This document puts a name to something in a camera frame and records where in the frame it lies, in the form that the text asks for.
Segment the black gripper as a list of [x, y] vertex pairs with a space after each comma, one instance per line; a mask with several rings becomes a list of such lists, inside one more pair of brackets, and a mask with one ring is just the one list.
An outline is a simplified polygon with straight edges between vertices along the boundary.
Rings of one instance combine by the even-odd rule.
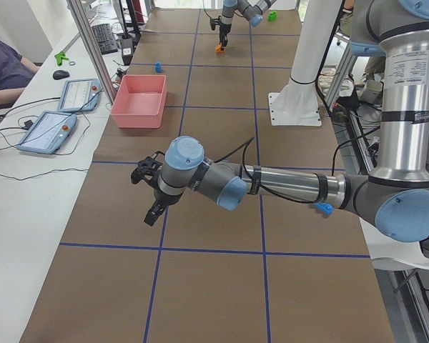
[[220, 22], [220, 46], [227, 47], [228, 37], [227, 35], [230, 33], [232, 28], [231, 24], [225, 24]]
[[173, 187], [168, 184], [154, 185], [155, 201], [152, 207], [148, 210], [144, 223], [153, 226], [160, 216], [166, 211], [168, 206], [176, 204], [182, 196], [181, 187]]

